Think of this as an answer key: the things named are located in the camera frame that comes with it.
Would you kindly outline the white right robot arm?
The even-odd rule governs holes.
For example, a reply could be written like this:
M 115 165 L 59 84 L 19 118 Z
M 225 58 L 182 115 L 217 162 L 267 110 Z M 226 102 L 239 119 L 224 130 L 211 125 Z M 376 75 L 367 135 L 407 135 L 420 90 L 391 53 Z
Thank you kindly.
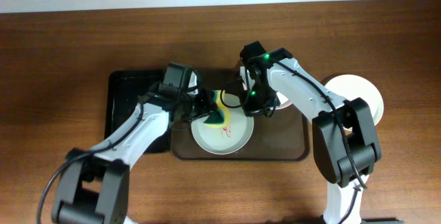
M 268 52 L 255 41 L 244 46 L 240 59 L 246 90 L 239 98 L 245 116 L 272 116 L 281 93 L 311 123 L 314 161 L 327 181 L 321 223 L 362 223 L 362 194 L 382 156 L 368 103 L 328 90 L 284 48 Z

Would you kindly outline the yellow green sponge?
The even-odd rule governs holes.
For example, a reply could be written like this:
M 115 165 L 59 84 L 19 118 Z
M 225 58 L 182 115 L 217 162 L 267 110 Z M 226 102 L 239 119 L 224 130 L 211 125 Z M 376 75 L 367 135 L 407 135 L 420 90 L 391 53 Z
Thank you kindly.
M 209 128 L 226 128 L 231 121 L 229 109 L 221 101 L 221 91 L 212 92 L 212 100 L 216 104 L 216 109 L 203 121 Z

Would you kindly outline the pale green plate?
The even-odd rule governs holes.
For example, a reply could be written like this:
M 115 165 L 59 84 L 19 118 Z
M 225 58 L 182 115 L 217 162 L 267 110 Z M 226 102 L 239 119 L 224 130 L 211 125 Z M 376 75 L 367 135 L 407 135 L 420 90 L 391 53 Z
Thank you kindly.
M 203 117 L 192 122 L 195 142 L 206 152 L 225 155 L 239 151 L 250 140 L 254 130 L 254 118 L 247 117 L 239 108 L 230 110 L 231 121 L 223 128 L 209 128 Z

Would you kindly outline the pink plate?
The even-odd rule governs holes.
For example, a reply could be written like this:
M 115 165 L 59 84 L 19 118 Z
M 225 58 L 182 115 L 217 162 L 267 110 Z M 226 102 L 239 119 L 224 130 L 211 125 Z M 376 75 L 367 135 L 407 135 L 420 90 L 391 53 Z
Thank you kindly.
M 281 110 L 281 109 L 286 108 L 292 104 L 292 102 L 285 95 L 281 94 L 280 92 L 277 92 L 276 95 L 277 95 L 278 100 L 280 102 L 280 104 L 276 107 L 277 110 Z

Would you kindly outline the white plate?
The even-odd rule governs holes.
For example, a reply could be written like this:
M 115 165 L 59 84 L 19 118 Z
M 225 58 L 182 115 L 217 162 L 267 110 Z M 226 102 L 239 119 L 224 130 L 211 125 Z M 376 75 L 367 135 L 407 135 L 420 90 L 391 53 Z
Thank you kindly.
M 384 101 L 372 82 L 354 74 L 342 74 L 332 77 L 325 87 L 350 101 L 360 97 L 368 104 L 374 125 L 380 122 L 384 113 Z

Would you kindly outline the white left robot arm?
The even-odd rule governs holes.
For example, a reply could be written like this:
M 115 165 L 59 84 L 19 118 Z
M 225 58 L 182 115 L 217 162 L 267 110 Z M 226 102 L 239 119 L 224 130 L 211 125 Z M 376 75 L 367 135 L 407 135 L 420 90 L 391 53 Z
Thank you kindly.
M 132 223 L 128 217 L 130 172 L 143 153 L 177 121 L 198 116 L 203 96 L 198 70 L 170 63 L 162 81 L 140 96 L 128 119 L 89 150 L 73 149 L 56 175 L 60 181 L 53 223 Z

